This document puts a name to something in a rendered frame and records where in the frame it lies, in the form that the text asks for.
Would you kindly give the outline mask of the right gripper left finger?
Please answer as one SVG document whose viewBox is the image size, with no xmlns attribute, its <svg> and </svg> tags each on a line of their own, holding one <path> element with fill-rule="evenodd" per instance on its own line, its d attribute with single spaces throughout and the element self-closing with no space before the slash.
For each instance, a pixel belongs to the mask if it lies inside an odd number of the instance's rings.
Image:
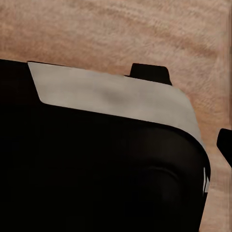
<svg viewBox="0 0 232 232">
<path fill-rule="evenodd" d="M 25 148 L 21 129 L 0 134 L 0 186 Z"/>
</svg>

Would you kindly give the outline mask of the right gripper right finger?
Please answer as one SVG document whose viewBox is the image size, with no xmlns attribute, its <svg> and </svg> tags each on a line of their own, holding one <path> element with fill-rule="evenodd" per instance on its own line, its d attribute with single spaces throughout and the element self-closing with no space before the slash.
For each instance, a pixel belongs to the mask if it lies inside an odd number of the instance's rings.
<svg viewBox="0 0 232 232">
<path fill-rule="evenodd" d="M 232 130 L 222 128 L 217 138 L 217 147 L 232 167 Z"/>
</svg>

